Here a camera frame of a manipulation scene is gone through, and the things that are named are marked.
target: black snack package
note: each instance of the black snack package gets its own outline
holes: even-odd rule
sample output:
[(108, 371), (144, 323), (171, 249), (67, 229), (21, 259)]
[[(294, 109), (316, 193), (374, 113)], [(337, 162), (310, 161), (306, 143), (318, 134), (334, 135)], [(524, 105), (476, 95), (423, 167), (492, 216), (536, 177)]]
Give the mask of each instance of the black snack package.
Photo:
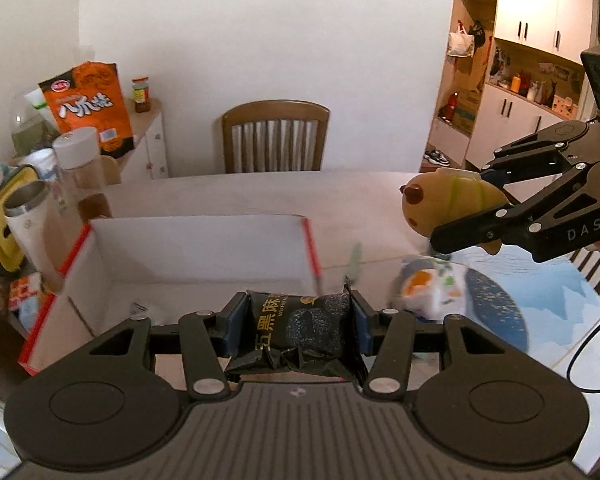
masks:
[(242, 374), (294, 371), (365, 382), (348, 292), (318, 298), (248, 294), (251, 305), (238, 355), (225, 370), (229, 380), (238, 381)]

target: white box with red edge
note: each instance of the white box with red edge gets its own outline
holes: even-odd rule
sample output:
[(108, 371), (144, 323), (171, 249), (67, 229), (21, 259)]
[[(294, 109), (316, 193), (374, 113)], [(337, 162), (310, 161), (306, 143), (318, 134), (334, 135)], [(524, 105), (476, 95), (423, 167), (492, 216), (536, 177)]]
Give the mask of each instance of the white box with red edge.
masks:
[(20, 355), (31, 374), (128, 318), (135, 301), (177, 323), (222, 310), (240, 291), (314, 295), (320, 267), (307, 218), (190, 216), (91, 221), (61, 272), (64, 289)]

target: orange snack bag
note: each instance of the orange snack bag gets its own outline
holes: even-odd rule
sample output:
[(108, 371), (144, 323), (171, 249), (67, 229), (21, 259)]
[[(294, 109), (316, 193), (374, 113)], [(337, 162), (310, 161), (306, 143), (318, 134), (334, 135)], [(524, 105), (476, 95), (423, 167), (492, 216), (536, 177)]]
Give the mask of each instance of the orange snack bag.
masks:
[(40, 83), (60, 132), (94, 126), (103, 155), (120, 158), (134, 148), (115, 63), (87, 61)]

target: shoe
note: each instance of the shoe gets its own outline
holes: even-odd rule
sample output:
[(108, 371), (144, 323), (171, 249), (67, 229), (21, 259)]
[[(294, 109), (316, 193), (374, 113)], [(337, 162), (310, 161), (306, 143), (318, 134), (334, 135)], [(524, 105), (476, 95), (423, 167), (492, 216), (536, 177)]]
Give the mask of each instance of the shoe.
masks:
[(430, 150), (429, 152), (425, 152), (425, 158), (432, 164), (437, 164), (439, 166), (451, 165), (451, 162), (449, 162), (445, 154), (440, 152), (439, 150)]

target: yellow toy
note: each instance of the yellow toy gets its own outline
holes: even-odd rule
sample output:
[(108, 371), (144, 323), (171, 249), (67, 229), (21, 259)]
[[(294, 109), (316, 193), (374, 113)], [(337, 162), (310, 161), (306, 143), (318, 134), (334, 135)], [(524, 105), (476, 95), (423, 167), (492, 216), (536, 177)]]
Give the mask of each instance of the yellow toy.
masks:
[[(479, 173), (453, 168), (438, 168), (415, 176), (400, 192), (407, 223), (427, 238), (440, 225), (509, 203), (504, 193), (482, 180)], [(480, 247), (497, 254), (502, 242), (493, 240)]]

